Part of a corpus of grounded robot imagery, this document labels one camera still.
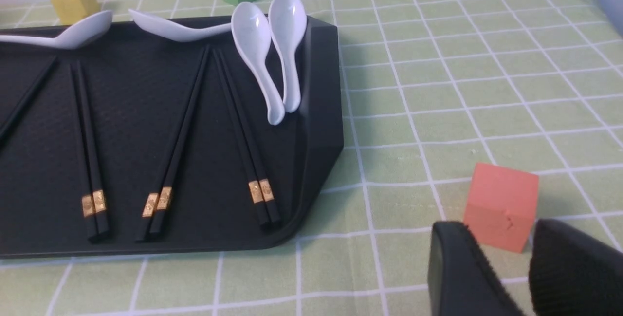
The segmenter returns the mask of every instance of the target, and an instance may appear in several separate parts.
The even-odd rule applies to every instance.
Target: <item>chopsticks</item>
[[[87,228],[87,239],[95,242],[97,239],[97,224],[95,220],[95,205],[93,203],[93,193],[91,191],[91,179],[89,178],[89,165],[87,164],[87,155],[85,154],[85,141],[83,139],[82,121],[80,120],[80,108],[78,107],[78,86],[73,78],[71,66],[69,70],[69,81],[71,82],[72,111],[75,126],[76,150],[78,153],[78,172],[80,176],[80,190],[82,192],[82,216]]]
[[[217,67],[225,94],[225,102],[227,103],[234,126],[234,132],[238,141],[238,150],[240,151],[240,156],[247,174],[247,180],[249,181],[249,192],[254,206],[256,207],[258,221],[261,226],[267,224],[266,213],[263,211],[267,210],[271,223],[279,225],[279,223],[281,223],[281,217],[276,207],[271,183],[269,183],[260,151],[251,133],[247,116],[244,113],[242,101],[238,94],[238,88],[231,77],[223,52],[218,51],[217,57]]]
[[[22,95],[22,98],[20,98],[17,105],[13,107],[13,110],[11,110],[11,114],[9,114],[9,117],[6,119],[6,121],[4,121],[4,123],[2,123],[2,126],[0,127],[0,143],[4,140],[6,135],[9,134],[9,131],[11,131],[13,125],[18,122],[20,116],[22,115],[22,112],[33,100],[38,90],[46,80],[48,74],[50,73],[50,71],[52,71],[54,63],[56,63],[56,56],[54,56],[47,62],[44,68],[35,77],[35,80],[30,85],[28,90],[26,90],[26,92]]]
[[[145,241],[148,233],[150,237],[155,237],[162,233],[165,214],[173,198],[173,183],[184,152],[184,144],[191,121],[193,120],[209,50],[210,48],[206,47],[202,52],[199,67],[194,75],[193,86],[187,97],[186,107],[183,109],[180,121],[171,133],[163,162],[160,164],[156,175],[156,181],[151,188],[149,196],[147,196],[140,227],[135,237],[137,242]]]
[[[78,79],[69,66],[69,76],[74,94],[73,114],[80,171],[80,189],[82,190],[82,215],[87,226],[87,239],[94,242],[109,234],[106,196],[102,187],[100,163],[97,156],[91,104],[89,93],[80,61],[77,65]]]
[[[236,134],[238,152],[240,153],[242,165],[244,166],[245,173],[247,174],[247,181],[249,181],[249,192],[251,194],[253,205],[256,207],[257,220],[260,223],[260,227],[266,227],[269,223],[271,223],[271,220],[266,212],[266,203],[264,202],[264,198],[262,196],[260,183],[257,180],[256,169],[253,167],[249,147],[247,147],[247,143],[244,139],[244,133],[242,131],[242,126],[240,125],[240,120],[238,119],[238,113],[236,112],[236,107],[234,107],[234,102],[232,101],[232,97],[229,93],[227,82],[225,82],[225,72],[223,72],[224,68],[218,56],[216,57],[216,66],[218,67],[220,82],[223,88],[223,94],[225,95],[225,103],[227,104],[227,109],[229,110],[229,118],[231,118],[234,133]]]
[[[84,72],[80,61],[78,62],[78,90],[80,91],[80,105],[82,107],[82,123],[84,125],[84,139],[87,144],[87,163],[89,164],[89,175],[91,175],[91,190],[93,190],[93,203],[95,204],[95,220],[97,221],[97,232],[101,238],[106,236],[109,231],[109,220],[107,214],[106,196],[102,187],[102,176],[100,175],[100,161],[97,156],[97,146],[93,134],[93,120],[91,119],[91,105],[87,92],[87,83],[84,79]]]

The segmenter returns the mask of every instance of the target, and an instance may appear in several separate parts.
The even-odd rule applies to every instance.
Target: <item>black tray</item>
[[[231,17],[176,19],[209,27]],[[62,27],[6,30],[53,37]],[[236,148],[214,55],[209,58],[193,126],[175,183],[164,235],[134,234],[165,151],[169,130],[205,45],[224,51],[267,170],[283,225],[260,229]],[[272,127],[261,91],[229,34],[175,43],[115,23],[75,51],[0,45],[0,123],[49,61],[58,63],[24,117],[0,145],[2,258],[263,249],[292,236],[343,148],[337,28],[309,18],[296,59],[302,88],[297,112]],[[89,84],[112,235],[85,236],[67,65],[80,60]],[[274,48],[267,67],[283,93]]]

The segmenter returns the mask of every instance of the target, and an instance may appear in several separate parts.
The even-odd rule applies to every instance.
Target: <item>white spoon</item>
[[[106,34],[112,22],[113,12],[105,10],[78,21],[78,23],[66,28],[64,32],[54,38],[0,35],[0,42],[22,43],[24,45],[58,48],[60,50],[75,50]]]
[[[240,3],[232,14],[232,36],[240,57],[260,85],[266,101],[269,123],[278,125],[285,116],[285,110],[275,83],[266,69],[266,56],[271,49],[269,21],[253,3]]]
[[[232,25],[222,24],[209,28],[189,28],[156,15],[129,10],[134,23],[143,30],[177,42],[197,41],[198,39],[231,31]]]
[[[301,0],[273,0],[269,8],[269,23],[283,73],[283,105],[293,112],[301,104],[294,53],[305,35],[307,14]]]

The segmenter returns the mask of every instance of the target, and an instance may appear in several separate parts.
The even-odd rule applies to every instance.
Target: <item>gold chopstick band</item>
[[[249,182],[249,191],[251,192],[251,199],[253,199],[254,204],[263,202],[262,190],[257,181]]]
[[[95,212],[106,210],[106,197],[103,190],[93,192],[93,202],[95,202]]]
[[[95,210],[93,209],[93,197],[88,194],[82,197],[82,216],[85,218],[95,214]]]
[[[271,184],[269,183],[269,179],[263,179],[260,181],[260,186],[262,187],[262,195],[264,197],[264,201],[271,201],[275,197],[272,194]]]
[[[156,206],[156,210],[169,209],[169,204],[171,203],[172,192],[173,192],[173,188],[162,187],[162,192],[160,192],[160,199],[158,199],[158,205]]]
[[[154,214],[154,210],[156,209],[157,201],[157,193],[150,193],[149,196],[147,196],[147,202],[145,203],[145,208],[143,208],[143,218],[151,218]]]

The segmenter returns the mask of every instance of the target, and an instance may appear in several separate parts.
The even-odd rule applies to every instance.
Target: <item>green checkered tablecloth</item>
[[[346,146],[298,236],[253,252],[5,260],[0,314],[424,316],[430,225],[461,219],[477,161],[539,174],[540,218],[621,249],[623,39],[594,0],[303,3],[340,30]],[[117,21],[233,10],[102,7]],[[0,10],[2,27],[56,23],[47,4]],[[530,246],[484,250],[530,314]]]

